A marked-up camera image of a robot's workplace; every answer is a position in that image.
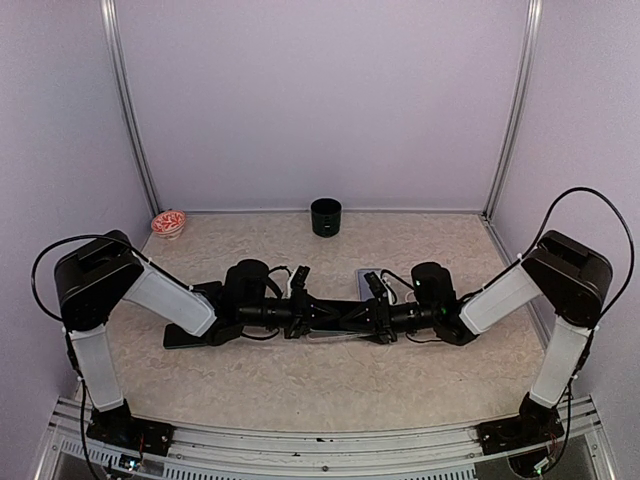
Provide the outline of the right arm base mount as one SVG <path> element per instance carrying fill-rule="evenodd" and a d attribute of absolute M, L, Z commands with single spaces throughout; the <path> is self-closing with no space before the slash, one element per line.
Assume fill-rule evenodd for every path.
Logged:
<path fill-rule="evenodd" d="M 476 427 L 484 455 L 503 453 L 560 438 L 565 434 L 560 420 L 539 426 L 526 424 L 519 417 L 480 423 Z"/>

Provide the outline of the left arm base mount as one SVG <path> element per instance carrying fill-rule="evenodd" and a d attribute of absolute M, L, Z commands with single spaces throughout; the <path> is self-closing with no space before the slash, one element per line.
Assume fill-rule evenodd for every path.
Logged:
<path fill-rule="evenodd" d="M 166 457 L 175 427 L 169 423 L 137 417 L 94 418 L 86 435 L 105 444 Z"/>

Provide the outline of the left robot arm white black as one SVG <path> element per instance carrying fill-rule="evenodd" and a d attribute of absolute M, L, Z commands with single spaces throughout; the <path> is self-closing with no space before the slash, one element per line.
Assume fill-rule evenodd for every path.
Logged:
<path fill-rule="evenodd" d="M 169 347 L 220 346 L 242 337 L 248 326 L 308 332 L 305 320 L 322 303 L 305 289 L 307 268 L 289 277 L 286 289 L 272 281 L 265 263 L 249 259 L 231 267 L 224 281 L 188 286 L 145 257 L 126 234 L 80 236 L 82 246 L 60 258 L 54 281 L 68 344 L 102 430 L 121 445 L 133 443 L 140 424 L 117 380 L 106 324 L 122 301 L 169 321 Z"/>

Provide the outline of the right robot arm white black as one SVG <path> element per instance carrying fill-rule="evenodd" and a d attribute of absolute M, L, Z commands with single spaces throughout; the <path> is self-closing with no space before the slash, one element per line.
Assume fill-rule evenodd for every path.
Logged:
<path fill-rule="evenodd" d="M 601 253 L 550 230 L 468 298 L 456 295 L 450 271 L 435 262 L 412 269 L 411 302 L 390 304 L 380 278 L 371 279 L 370 299 L 341 317 L 339 324 L 382 343 L 395 340 L 400 332 L 430 329 L 439 340 L 464 346 L 524 307 L 544 303 L 552 309 L 555 325 L 544 359 L 511 423 L 512 436 L 531 444 L 549 429 L 580 369 L 605 310 L 613 266 Z"/>

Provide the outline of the clear phone case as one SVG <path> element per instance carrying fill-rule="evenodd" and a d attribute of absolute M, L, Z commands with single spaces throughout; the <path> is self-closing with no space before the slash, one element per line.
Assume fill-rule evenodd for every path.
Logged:
<path fill-rule="evenodd" d="M 309 342 L 337 342 L 360 340 L 369 337 L 368 333 L 346 331 L 311 331 L 305 335 Z"/>

